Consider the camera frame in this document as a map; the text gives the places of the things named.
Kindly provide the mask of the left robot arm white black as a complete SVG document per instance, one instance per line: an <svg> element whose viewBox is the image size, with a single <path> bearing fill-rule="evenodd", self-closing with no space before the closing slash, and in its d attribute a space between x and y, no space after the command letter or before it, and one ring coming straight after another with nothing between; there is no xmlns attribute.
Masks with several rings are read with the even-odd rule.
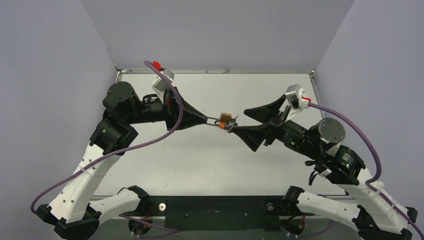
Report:
<svg viewBox="0 0 424 240"><path fill-rule="evenodd" d="M105 112L89 139L84 156L59 195L40 205L35 214L65 240L87 240L104 222L121 214L143 215L151 208L150 196L136 185L102 200L92 200L103 178L138 136L135 124L165 122L168 130L184 130L207 123L207 117L186 101L177 102L165 89L164 97L139 98L125 81L111 85L103 99Z"/></svg>

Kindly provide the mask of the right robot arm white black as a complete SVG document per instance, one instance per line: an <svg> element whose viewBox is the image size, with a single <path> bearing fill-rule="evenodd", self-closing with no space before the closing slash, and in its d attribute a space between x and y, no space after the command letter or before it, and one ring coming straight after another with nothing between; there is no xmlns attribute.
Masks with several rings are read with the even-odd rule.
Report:
<svg viewBox="0 0 424 240"><path fill-rule="evenodd" d="M416 226L417 211L393 200L384 190L378 175L371 175L364 161L351 148L342 145L344 117L333 113L310 128L289 119L293 110L311 107L308 97L283 95L278 100L245 110L245 115L259 122L256 126L231 126L253 151L274 141L307 157L305 164L313 166L309 176L327 179L348 193L354 203L340 202L301 187L291 186L282 198L282 207L289 214L318 215L353 229L363 240L410 240L408 226Z"/></svg>

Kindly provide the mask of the brass padlock keys grey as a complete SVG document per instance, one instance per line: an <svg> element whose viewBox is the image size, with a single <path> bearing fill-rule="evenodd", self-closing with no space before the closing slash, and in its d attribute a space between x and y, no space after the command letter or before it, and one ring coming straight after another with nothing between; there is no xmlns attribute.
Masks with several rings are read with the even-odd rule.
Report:
<svg viewBox="0 0 424 240"><path fill-rule="evenodd" d="M226 125L226 130L227 130L227 132L228 132L228 133L231 133L231 132L232 132L232 129L233 129L234 127L237 127L237 126L238 126L237 118L238 118L238 115L237 115L237 116L235 116L234 118L231 118L231 119L229 120L229 122L227 123L227 125Z"/></svg>

